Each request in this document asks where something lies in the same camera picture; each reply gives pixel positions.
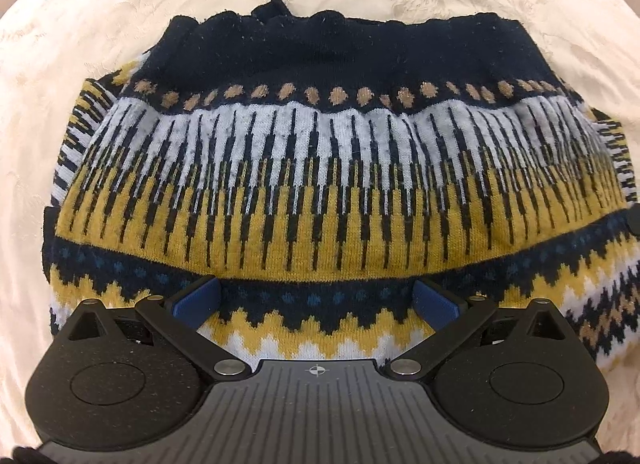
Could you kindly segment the patterned knit sweater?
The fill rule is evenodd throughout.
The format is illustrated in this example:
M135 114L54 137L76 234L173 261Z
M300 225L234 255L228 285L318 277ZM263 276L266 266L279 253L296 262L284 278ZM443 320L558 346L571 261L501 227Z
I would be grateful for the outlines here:
M634 169L620 122L496 14L423 24L172 18L82 85L44 211L51 328L221 284L209 340L262 359L386 360L431 330L427 277L550 299L600 366L639 338Z

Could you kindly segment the cream bedspread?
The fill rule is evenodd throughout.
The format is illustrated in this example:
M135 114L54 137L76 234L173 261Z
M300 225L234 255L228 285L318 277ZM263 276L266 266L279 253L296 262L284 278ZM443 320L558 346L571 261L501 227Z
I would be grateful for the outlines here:
M24 408L50 343L41 269L42 211L70 109L87 78L153 45L171 17L246 14L267 0L17 0L1 19L1 450L38 440ZM554 70L639 141L639 19L625 0L285 0L293 12L335 9L424 21L495 12L521 21Z

